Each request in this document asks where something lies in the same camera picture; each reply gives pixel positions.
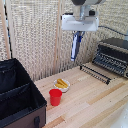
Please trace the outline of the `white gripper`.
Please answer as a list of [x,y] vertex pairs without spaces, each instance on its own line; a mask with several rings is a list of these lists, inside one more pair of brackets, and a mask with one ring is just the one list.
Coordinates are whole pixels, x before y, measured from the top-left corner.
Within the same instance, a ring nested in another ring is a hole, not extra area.
[[81,32],[81,36],[85,34],[84,31],[97,31],[99,26],[99,19],[97,17],[86,17],[83,21],[77,21],[73,15],[62,16],[62,29],[67,31],[74,31],[74,36],[77,31]]

